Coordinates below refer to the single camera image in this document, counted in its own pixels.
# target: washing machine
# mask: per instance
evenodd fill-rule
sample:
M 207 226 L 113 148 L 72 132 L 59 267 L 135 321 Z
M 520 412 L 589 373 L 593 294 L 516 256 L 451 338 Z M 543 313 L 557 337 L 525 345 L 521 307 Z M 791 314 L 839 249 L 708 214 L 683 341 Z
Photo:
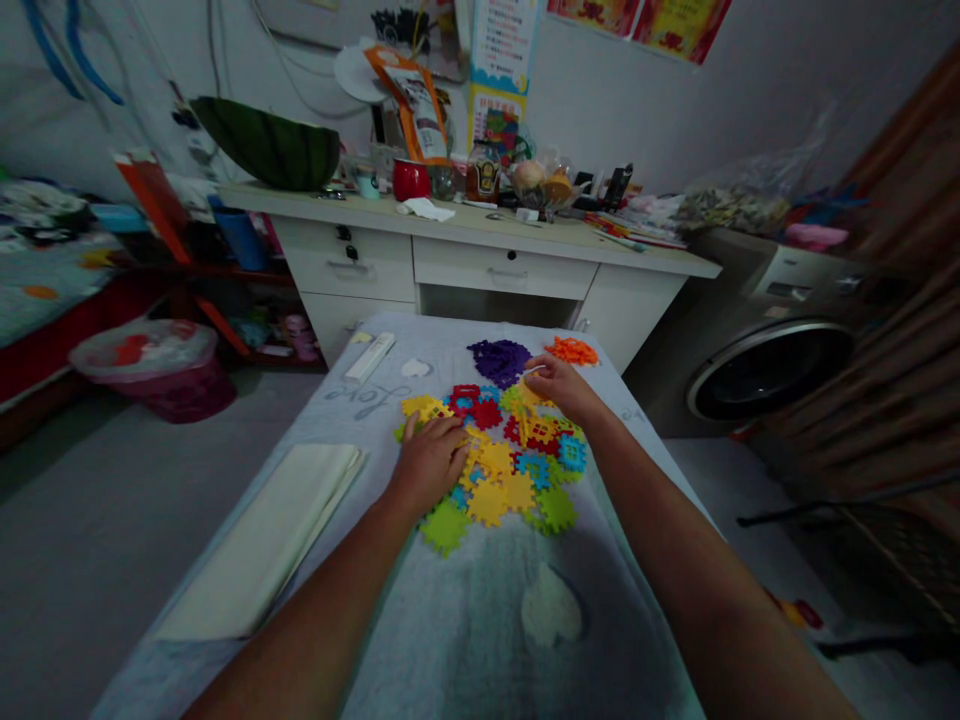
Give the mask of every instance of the washing machine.
M 690 250 L 723 271 L 686 282 L 624 373 L 664 438 L 725 435 L 799 400 L 843 369 L 857 335 L 911 287 L 864 263 L 730 230 Z

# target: curtain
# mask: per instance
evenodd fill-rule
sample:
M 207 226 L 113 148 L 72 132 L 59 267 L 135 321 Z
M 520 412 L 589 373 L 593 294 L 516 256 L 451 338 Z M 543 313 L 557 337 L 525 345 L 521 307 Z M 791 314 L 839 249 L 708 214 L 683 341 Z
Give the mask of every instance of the curtain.
M 873 206 L 843 254 L 928 278 L 848 368 L 767 418 L 840 499 L 960 471 L 960 43 L 847 178 Z M 960 484 L 905 496 L 960 542 Z

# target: red mug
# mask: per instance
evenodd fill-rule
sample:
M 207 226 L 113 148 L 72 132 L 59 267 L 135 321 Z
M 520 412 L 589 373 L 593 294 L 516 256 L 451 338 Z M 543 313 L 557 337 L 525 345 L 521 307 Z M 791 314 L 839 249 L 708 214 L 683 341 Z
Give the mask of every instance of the red mug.
M 393 196 L 397 202 L 414 197 L 430 197 L 430 174 L 427 166 L 397 158 L 393 163 Z

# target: pink trash bin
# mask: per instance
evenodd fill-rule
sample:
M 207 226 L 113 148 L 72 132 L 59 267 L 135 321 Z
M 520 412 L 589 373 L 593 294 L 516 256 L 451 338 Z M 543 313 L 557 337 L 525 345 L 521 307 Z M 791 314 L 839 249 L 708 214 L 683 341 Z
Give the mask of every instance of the pink trash bin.
M 136 320 L 80 343 L 70 363 L 88 380 L 150 408 L 170 423 L 204 420 L 237 389 L 214 351 L 217 333 L 187 320 Z

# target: white wall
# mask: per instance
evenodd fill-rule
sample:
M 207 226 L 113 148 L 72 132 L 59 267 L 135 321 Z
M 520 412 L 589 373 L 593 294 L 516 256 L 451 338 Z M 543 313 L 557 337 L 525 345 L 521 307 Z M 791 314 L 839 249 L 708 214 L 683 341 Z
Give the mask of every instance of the white wall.
M 164 60 L 152 59 L 149 40 L 133 22 L 135 2 Z M 62 4 L 42 3 L 61 33 Z M 197 174 L 184 135 L 169 117 L 172 96 L 162 78 L 171 72 L 187 97 L 213 93 L 205 3 L 85 5 L 89 54 L 108 82 L 124 85 L 125 71 L 128 87 L 120 91 L 135 98 L 139 124 L 129 111 L 107 107 L 101 95 L 112 123 L 104 130 L 89 103 L 69 98 L 46 70 L 18 0 L 0 0 L 0 162 L 14 172 L 47 174 L 118 198 L 129 193 L 109 162 L 111 146 L 150 144 L 165 151 L 169 169 Z M 91 22 L 91 5 L 102 13 L 102 27 Z M 368 113 L 318 117 L 293 92 L 247 0 L 222 5 L 215 40 L 224 96 L 334 127 L 362 150 L 370 136 Z M 813 176 L 814 184 L 831 183 L 960 33 L 958 9 L 960 0 L 734 0 L 699 69 L 546 19 L 527 121 L 538 143 L 556 143 L 578 166 L 609 171 L 633 161 L 638 181 L 667 192 L 739 156 L 800 142 L 814 109 L 836 98 L 836 132 Z M 318 72 L 332 68 L 329 51 L 284 47 Z M 296 67 L 292 72 L 315 107 L 328 113 L 357 107 L 333 78 Z M 463 112 L 460 90 L 455 94 Z

